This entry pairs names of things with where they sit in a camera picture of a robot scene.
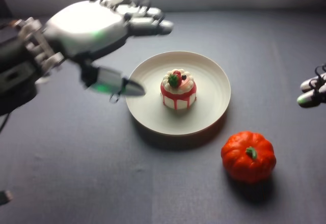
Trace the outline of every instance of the pumpkin stem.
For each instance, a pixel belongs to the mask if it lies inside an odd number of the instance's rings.
[[[246,148],[246,153],[253,159],[257,159],[257,151],[253,147]]]

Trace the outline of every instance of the gray tabletop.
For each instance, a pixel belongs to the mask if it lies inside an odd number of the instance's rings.
[[[85,91],[65,63],[0,135],[0,208],[13,224],[324,223],[326,105],[302,109],[300,83],[326,61],[326,15],[299,12],[171,13],[166,37],[130,39],[97,63],[130,74],[172,50],[208,56],[232,88],[227,113],[185,145],[147,132],[124,100]],[[1,40],[13,33],[3,31]],[[220,157],[228,137],[262,133],[275,149],[271,180],[231,181]]]

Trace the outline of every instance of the miniature cake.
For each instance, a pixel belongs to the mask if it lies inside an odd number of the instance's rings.
[[[169,108],[186,109],[196,100],[196,83],[193,76],[183,69],[169,71],[161,83],[163,104]]]

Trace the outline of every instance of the plate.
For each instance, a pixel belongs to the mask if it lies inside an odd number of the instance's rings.
[[[197,101],[190,109],[163,105],[160,84],[168,71],[184,69],[197,85]],[[144,97],[127,97],[133,117],[148,129],[164,135],[189,135],[214,124],[227,109],[231,86],[222,68],[211,59],[186,51],[165,52],[142,62],[130,78],[146,89]]]

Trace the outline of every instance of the toy pumpkin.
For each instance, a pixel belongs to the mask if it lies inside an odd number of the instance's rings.
[[[276,164],[271,143],[249,131],[231,136],[222,147],[221,157],[230,176],[247,183],[268,178]]]

